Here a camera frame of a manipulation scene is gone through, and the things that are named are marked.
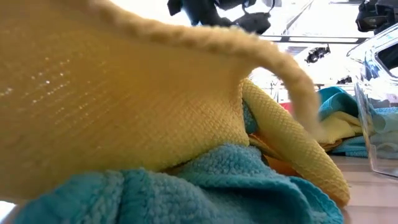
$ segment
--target plastic container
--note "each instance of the plastic container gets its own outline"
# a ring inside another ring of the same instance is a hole
[[[350,50],[349,69],[371,169],[398,177],[398,24]]]

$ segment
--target pile of towels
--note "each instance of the pile of towels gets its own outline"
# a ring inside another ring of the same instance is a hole
[[[339,87],[320,90],[319,115],[327,138],[317,139],[333,155],[367,157],[365,138],[356,99]],[[374,146],[377,156],[398,159],[398,107],[368,106],[369,116],[364,117],[364,130]]]
[[[13,223],[343,223],[348,184],[309,135],[313,83],[275,44],[108,0],[0,3]],[[257,67],[282,79],[297,120],[247,79]]]

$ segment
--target terry cloth texture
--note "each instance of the terry cloth texture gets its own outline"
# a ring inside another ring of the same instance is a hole
[[[144,169],[87,173],[32,201],[15,224],[343,223],[336,204],[265,166],[256,148],[224,145],[176,176]]]

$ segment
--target microfiber cloth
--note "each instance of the microfiber cloth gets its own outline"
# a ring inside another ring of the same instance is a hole
[[[318,110],[320,119],[323,120],[337,111],[358,117],[358,105],[355,98],[342,88],[332,86],[319,90],[318,94],[321,100]]]
[[[28,203],[15,224],[343,223],[310,182],[276,174],[256,148],[224,145],[177,176],[144,169],[76,175]]]
[[[342,139],[339,139],[339,140],[335,141],[335,143],[333,143],[333,144],[320,143],[319,145],[320,145],[326,152],[328,152],[328,151],[334,149],[336,146],[339,146],[342,142],[343,142],[343,140],[342,140]]]
[[[377,157],[382,159],[398,159],[397,138],[397,131],[372,135],[370,137],[370,142],[376,147]],[[344,140],[343,143],[334,148],[331,153],[350,157],[368,156],[364,136]]]
[[[256,119],[253,117],[249,106],[245,101],[243,101],[243,121],[247,134],[253,134],[257,131]]]
[[[326,135],[318,138],[320,144],[334,144],[341,139],[362,134],[361,122],[358,118],[342,111],[336,111],[327,116],[322,122]]]
[[[276,44],[237,27],[143,19],[108,0],[0,2],[1,199],[32,200],[91,170],[162,172],[226,143],[249,146],[244,101],[272,150],[348,203],[315,140],[313,82]],[[257,67],[283,81],[294,116],[247,79]]]
[[[374,131],[388,133],[398,131],[398,108],[376,108],[372,115]]]

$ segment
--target yellow waffle-weave towel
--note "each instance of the yellow waffle-weave towel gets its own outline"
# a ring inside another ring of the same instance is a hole
[[[160,171],[226,142],[248,145],[242,89],[256,67],[283,80],[308,132],[320,130],[311,79],[255,35],[165,25],[107,0],[0,4],[0,199],[37,197],[86,170]],[[251,105],[274,104],[252,93],[245,93]],[[312,153],[309,138],[295,138],[301,145],[288,158],[310,178],[321,169],[330,187],[341,184],[336,167],[298,162]]]
[[[321,122],[321,125],[325,130],[324,137],[317,139],[321,145],[334,144],[341,139],[362,134],[359,119],[342,111],[329,115]]]
[[[243,99],[257,121],[256,136],[338,205],[346,205],[349,200],[347,183],[317,141],[281,105],[249,80],[243,85]]]

